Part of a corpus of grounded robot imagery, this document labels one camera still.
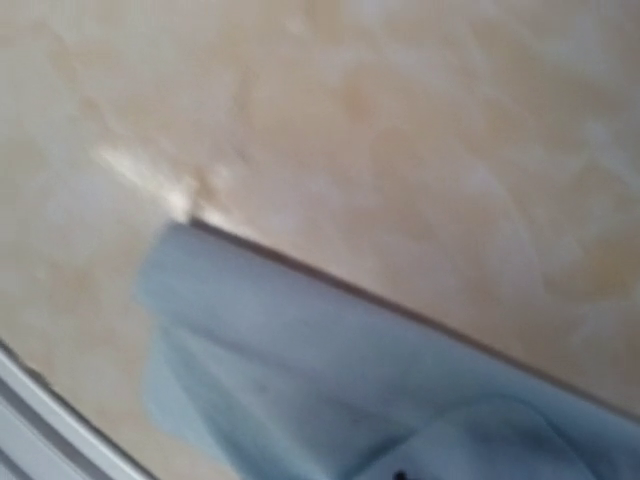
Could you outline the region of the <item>blue cleaning cloth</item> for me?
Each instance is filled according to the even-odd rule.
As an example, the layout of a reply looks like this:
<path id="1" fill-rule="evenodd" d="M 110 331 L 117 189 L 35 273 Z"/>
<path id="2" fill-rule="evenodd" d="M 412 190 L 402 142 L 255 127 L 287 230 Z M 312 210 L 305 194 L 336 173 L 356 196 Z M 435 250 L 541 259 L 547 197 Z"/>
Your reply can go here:
<path id="1" fill-rule="evenodd" d="M 639 423 L 231 235 L 139 273 L 146 401 L 243 479 L 635 479 Z"/>

